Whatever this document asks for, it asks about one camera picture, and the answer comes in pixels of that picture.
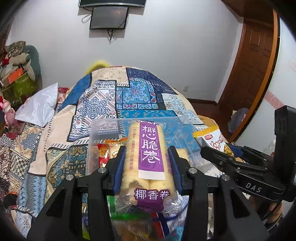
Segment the person right hand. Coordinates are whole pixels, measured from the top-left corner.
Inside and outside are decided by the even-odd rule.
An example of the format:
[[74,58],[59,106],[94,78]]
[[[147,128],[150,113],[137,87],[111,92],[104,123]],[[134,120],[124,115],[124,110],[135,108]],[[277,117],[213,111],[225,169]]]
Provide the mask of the person right hand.
[[283,205],[282,202],[271,202],[261,197],[250,196],[248,201],[257,212],[262,221],[273,223],[280,218]]

